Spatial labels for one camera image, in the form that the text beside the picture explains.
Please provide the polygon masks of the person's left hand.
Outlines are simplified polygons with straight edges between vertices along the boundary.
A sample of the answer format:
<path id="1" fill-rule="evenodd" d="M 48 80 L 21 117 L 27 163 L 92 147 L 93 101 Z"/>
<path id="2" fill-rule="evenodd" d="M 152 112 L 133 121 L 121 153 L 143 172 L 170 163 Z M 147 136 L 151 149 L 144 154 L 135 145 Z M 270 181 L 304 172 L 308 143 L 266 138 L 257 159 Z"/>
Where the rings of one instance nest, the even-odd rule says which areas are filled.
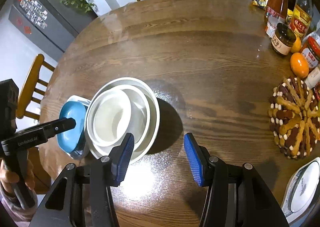
<path id="1" fill-rule="evenodd" d="M 1 161 L 1 184 L 4 187 L 4 190 L 9 194 L 14 194 L 12 189 L 12 184 L 18 183 L 19 176 L 15 172 L 11 172 L 4 167 L 4 161 Z M 33 164 L 27 159 L 27 175 L 24 178 L 25 185 L 30 189 L 34 190 L 35 188 L 35 180 L 33 174 Z"/>

